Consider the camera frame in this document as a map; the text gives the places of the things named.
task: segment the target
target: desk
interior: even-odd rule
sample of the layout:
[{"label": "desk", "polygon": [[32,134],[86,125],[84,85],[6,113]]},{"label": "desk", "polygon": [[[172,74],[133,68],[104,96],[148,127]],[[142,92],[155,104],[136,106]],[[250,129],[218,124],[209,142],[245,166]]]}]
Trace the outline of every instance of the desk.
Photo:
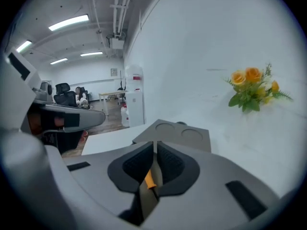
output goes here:
[{"label": "desk", "polygon": [[[117,95],[117,94],[123,94],[123,93],[126,93],[126,92],[127,92],[126,90],[122,90],[122,91],[115,91],[115,92],[102,93],[102,94],[99,93],[99,102],[100,102],[101,110],[104,109],[106,115],[109,116],[109,111],[108,111],[108,109],[107,109],[107,104],[106,104],[106,98],[107,98],[109,95],[112,95],[112,94]],[[103,99],[104,99],[104,108],[102,108],[101,96],[102,96]]]},{"label": "desk", "polygon": [[132,144],[132,140],[149,126],[149,124],[145,124],[132,128],[89,136],[82,151],[82,155],[111,151],[130,146]]}]

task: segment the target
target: gray robot part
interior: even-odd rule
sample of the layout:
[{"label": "gray robot part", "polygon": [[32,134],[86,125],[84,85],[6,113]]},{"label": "gray robot part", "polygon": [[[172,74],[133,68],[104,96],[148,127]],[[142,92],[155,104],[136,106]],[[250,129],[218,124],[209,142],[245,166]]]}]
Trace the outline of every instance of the gray robot part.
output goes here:
[{"label": "gray robot part", "polygon": [[155,121],[133,139],[133,143],[141,141],[153,141],[156,143],[160,140],[211,152],[210,136],[207,129],[195,128],[161,119]]},{"label": "gray robot part", "polygon": [[[55,219],[65,215],[68,229],[135,228],[118,218],[131,207],[135,195],[118,190],[107,168],[114,159],[146,143],[63,160],[55,147],[44,148],[35,137],[24,133],[10,133],[1,140],[1,159],[9,181],[32,212],[45,222],[56,224]],[[143,229],[222,230],[248,223],[248,217],[225,186],[230,181],[243,183],[267,208],[278,201],[268,186],[233,162],[198,149],[165,144],[192,157],[200,166],[200,175],[184,194],[161,197],[141,225]],[[68,170],[67,165],[80,162],[90,166]]]},{"label": "gray robot part", "polygon": [[58,104],[45,104],[40,106],[40,109],[50,112],[59,112],[65,114],[78,114],[79,115],[79,125],[73,127],[64,127],[63,129],[59,130],[52,130],[52,132],[76,132],[88,128],[95,127],[97,125],[102,124],[105,119],[106,115],[100,111],[94,110],[87,110],[78,107],[70,107],[70,106],[63,106]]},{"label": "gray robot part", "polygon": [[35,100],[52,103],[52,87],[47,81],[41,83],[40,89],[33,88],[33,91],[36,94]]}]

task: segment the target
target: person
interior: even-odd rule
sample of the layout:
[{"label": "person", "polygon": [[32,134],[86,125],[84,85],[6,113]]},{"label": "person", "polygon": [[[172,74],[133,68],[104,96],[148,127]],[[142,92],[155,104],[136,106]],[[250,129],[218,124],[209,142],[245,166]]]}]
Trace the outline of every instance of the person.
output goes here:
[{"label": "person", "polygon": [[81,93],[81,88],[77,87],[76,90],[76,103],[79,107],[87,108],[88,107],[88,101],[86,99],[86,94]]}]

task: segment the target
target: black slot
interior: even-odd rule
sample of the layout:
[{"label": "black slot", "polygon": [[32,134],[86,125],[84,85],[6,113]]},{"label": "black slot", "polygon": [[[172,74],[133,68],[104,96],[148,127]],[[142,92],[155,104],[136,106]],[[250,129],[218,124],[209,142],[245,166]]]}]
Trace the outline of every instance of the black slot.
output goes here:
[{"label": "black slot", "polygon": [[64,127],[79,127],[80,114],[79,113],[65,113]]},{"label": "black slot", "polygon": [[75,171],[75,170],[83,169],[87,166],[90,166],[90,164],[88,162],[81,162],[81,163],[67,165],[67,169],[69,171]]},{"label": "black slot", "polygon": [[267,209],[240,181],[232,181],[225,185],[250,220]]},{"label": "black slot", "polygon": [[184,194],[200,175],[195,159],[161,141],[157,142],[157,162],[163,179],[163,186],[158,188],[159,197]]},{"label": "black slot", "polygon": [[25,67],[13,53],[10,53],[9,55],[10,62],[13,67],[21,74],[22,80],[26,80],[26,78],[29,76],[30,71],[28,70],[27,67]]},{"label": "black slot", "polygon": [[78,146],[82,133],[83,130],[71,133],[55,133],[57,138],[57,147],[60,154],[63,154],[68,150],[75,149]]},{"label": "black slot", "polygon": [[107,174],[114,185],[123,192],[136,194],[154,159],[154,144],[147,142],[141,147],[113,160]]}]

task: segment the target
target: wooden floor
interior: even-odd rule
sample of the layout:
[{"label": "wooden floor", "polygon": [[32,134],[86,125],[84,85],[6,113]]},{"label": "wooden floor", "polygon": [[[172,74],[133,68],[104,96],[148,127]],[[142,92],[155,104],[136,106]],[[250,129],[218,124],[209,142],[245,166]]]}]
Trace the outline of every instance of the wooden floor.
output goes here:
[{"label": "wooden floor", "polygon": [[[99,101],[90,102],[90,106],[92,106],[92,110],[101,111]],[[125,129],[125,127],[121,124],[121,114],[120,108],[121,105],[117,104],[117,100],[111,100],[107,102],[109,116],[106,116],[106,120],[103,124],[96,126],[91,129],[87,129],[89,136],[107,133],[115,130]],[[63,158],[81,156],[83,148],[85,146],[85,142],[79,143],[77,148],[74,150],[69,150],[62,154]]]}]

